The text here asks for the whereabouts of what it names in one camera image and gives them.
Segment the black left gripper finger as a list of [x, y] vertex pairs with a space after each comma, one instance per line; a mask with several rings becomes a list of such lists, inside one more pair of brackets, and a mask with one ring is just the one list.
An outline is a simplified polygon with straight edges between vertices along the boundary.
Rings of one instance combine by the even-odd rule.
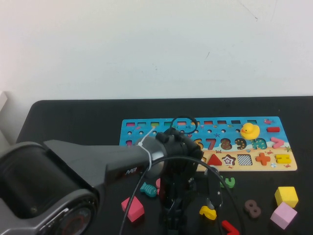
[[174, 210], [174, 231], [175, 235], [182, 235], [183, 231], [186, 228], [187, 219], [184, 215], [184, 207], [183, 207], [183, 200], [178, 198], [175, 201], [175, 210]]
[[159, 214], [159, 223], [163, 235], [175, 235], [175, 213], [172, 209], [162, 208]]

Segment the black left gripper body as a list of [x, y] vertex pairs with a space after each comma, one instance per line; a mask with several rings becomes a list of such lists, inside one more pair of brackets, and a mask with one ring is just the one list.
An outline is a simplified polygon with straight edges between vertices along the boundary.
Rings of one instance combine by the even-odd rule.
[[163, 213], [183, 213], [195, 197], [195, 167], [167, 167], [161, 175], [159, 199]]

